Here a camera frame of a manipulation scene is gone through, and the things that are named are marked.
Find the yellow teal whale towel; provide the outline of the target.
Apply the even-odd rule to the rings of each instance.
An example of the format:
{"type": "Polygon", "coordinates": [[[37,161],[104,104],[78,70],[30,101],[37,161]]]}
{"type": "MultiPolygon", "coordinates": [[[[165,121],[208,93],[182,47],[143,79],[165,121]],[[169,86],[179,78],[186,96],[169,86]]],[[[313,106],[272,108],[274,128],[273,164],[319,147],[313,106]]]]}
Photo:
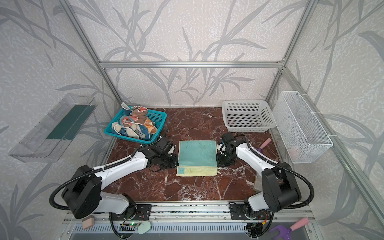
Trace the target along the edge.
{"type": "Polygon", "coordinates": [[[178,177],[218,175],[216,141],[180,141],[178,177]]]}

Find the teal plastic basket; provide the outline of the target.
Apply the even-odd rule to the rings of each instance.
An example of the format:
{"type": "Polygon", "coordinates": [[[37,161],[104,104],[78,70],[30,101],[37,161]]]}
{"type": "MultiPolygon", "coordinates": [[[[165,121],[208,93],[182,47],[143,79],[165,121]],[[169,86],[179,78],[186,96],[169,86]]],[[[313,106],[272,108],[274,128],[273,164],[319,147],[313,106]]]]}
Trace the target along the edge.
{"type": "Polygon", "coordinates": [[[160,136],[166,118],[165,112],[122,103],[121,110],[107,125],[104,133],[121,140],[149,145],[160,136]]]}

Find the white plastic basket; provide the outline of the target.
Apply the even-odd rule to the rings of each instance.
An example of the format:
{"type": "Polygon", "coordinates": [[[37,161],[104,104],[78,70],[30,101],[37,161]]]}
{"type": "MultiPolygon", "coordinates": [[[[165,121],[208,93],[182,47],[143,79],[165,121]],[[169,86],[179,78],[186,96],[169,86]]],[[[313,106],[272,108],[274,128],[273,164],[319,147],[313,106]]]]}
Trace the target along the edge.
{"type": "Polygon", "coordinates": [[[271,108],[266,101],[224,101],[222,113],[229,132],[264,133],[276,127],[271,108]]]}

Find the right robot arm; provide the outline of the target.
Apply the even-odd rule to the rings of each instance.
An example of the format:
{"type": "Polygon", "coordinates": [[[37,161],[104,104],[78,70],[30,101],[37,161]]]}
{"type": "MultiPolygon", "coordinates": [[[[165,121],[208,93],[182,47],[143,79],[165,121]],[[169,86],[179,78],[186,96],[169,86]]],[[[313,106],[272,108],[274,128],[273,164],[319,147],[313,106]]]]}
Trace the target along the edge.
{"type": "Polygon", "coordinates": [[[267,210],[279,212],[284,209],[299,209],[309,205],[315,198],[312,183],[292,170],[287,163],[278,163],[256,150],[245,135],[225,133],[218,146],[217,164],[226,168],[239,159],[247,163],[262,178],[262,191],[245,200],[249,214],[267,210]]]}

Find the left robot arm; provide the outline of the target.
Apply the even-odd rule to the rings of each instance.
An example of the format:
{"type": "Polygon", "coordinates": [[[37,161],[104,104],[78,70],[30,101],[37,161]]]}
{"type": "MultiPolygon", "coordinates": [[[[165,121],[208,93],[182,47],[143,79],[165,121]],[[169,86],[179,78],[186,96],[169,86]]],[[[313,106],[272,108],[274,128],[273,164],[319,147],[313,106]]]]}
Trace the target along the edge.
{"type": "Polygon", "coordinates": [[[123,194],[106,193],[105,188],[129,174],[152,166],[160,170],[177,167],[175,150],[174,143],[167,138],[160,138],[112,163],[94,168],[81,166],[70,180],[51,193],[49,204],[55,209],[72,212],[76,219],[98,213],[131,217],[137,211],[135,201],[123,194]]]}

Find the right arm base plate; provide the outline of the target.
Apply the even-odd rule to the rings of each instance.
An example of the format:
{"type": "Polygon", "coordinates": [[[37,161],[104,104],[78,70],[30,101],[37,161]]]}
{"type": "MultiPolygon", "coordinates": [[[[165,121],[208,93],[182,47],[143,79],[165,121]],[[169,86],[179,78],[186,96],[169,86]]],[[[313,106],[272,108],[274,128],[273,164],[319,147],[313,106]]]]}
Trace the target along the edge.
{"type": "Polygon", "coordinates": [[[266,210],[253,211],[247,203],[229,202],[231,220],[250,220],[265,222],[271,218],[271,212],[266,210]]]}

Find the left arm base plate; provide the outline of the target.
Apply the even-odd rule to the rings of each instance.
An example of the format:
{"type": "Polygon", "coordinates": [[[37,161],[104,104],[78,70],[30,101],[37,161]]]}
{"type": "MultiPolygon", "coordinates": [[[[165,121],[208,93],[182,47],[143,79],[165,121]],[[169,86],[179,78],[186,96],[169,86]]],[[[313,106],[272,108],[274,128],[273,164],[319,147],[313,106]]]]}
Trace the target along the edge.
{"type": "Polygon", "coordinates": [[[129,206],[123,213],[123,220],[147,221],[152,210],[151,204],[138,204],[129,206]]]}

